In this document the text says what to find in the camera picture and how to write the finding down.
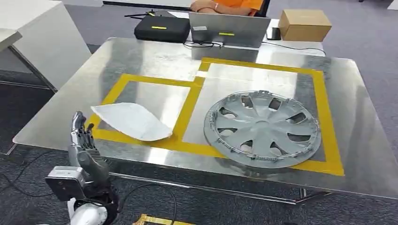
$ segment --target laptop lid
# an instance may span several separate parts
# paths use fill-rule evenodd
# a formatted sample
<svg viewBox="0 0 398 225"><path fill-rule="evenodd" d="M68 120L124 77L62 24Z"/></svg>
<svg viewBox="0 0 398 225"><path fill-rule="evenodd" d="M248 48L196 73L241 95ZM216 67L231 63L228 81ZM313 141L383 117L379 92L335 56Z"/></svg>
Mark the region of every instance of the laptop lid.
<svg viewBox="0 0 398 225"><path fill-rule="evenodd" d="M193 41L258 48L271 19L263 17L189 13Z"/></svg>

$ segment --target gray carpet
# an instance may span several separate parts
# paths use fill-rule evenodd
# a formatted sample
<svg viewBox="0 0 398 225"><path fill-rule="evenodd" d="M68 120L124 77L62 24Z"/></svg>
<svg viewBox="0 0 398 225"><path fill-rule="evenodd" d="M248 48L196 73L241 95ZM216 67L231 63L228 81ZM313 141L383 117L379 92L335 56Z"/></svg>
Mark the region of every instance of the gray carpet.
<svg viewBox="0 0 398 225"><path fill-rule="evenodd" d="M388 1L365 0L278 0L271 1L268 16L278 18L284 8L320 8L325 11L333 28L324 41L329 56L354 59L361 70L371 98L379 113L394 152L398 155L398 119L395 87L398 80L398 45L393 40L398 36L396 22L398 11L386 10ZM129 38L138 21L123 15L142 13L147 9L133 7L67 6L72 19L79 28L91 51L95 51L108 37ZM22 87L0 85L0 147L2 151L11 145L11 137L48 101L52 93ZM44 149L18 147L15 155L32 160ZM66 165L65 152L51 152L30 165L17 186L34 195L49 193L43 178L55 165ZM268 183L254 183L240 179L209 176L201 173L181 173L126 163L113 163L123 173L155 178L186 181L193 184L211 184L214 187L233 188L253 193L293 196L297 190ZM21 166L0 160L0 173L12 180ZM139 182L116 179L115 185L124 196ZM0 178L0 190L7 183ZM332 195L303 206L287 206L229 195L203 191L170 188L177 199L177 220L194 224L251 224L281 225L284 222L299 225L356 225L398 224L395 210L397 201L377 200L348 195ZM66 224L66 204L54 196L43 198L26 197L8 188L0 192L0 225ZM171 218L172 200L159 188L142 189L131 196L117 224L131 224L142 213L155 217Z"/></svg>

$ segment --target orange shirt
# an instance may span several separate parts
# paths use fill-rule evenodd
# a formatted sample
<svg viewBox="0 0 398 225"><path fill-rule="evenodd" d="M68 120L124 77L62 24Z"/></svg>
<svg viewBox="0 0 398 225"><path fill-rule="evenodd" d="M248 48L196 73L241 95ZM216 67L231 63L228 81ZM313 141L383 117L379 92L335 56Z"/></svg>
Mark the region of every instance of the orange shirt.
<svg viewBox="0 0 398 225"><path fill-rule="evenodd" d="M214 1L232 8L238 8L238 7L251 8L252 11L250 12L249 15L254 15L258 10L260 10L263 0L214 0Z"/></svg>

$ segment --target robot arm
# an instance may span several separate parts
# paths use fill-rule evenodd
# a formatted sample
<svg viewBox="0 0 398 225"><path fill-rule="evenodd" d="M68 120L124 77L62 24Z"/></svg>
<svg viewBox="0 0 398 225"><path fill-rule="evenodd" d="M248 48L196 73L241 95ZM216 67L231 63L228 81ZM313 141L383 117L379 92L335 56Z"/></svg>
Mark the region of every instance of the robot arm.
<svg viewBox="0 0 398 225"><path fill-rule="evenodd" d="M119 197L109 180L109 167L94 145L93 124L76 112L68 148L71 166L56 166L46 182L60 201L73 203L71 225L109 225L117 217Z"/></svg>

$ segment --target brown box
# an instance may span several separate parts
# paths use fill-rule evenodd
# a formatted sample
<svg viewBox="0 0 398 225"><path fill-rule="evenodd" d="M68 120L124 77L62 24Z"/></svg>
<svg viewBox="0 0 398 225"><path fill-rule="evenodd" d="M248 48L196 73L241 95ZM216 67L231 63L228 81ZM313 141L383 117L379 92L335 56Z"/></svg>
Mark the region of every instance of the brown box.
<svg viewBox="0 0 398 225"><path fill-rule="evenodd" d="M321 42L332 24L322 10L285 9L278 26L285 41Z"/></svg>

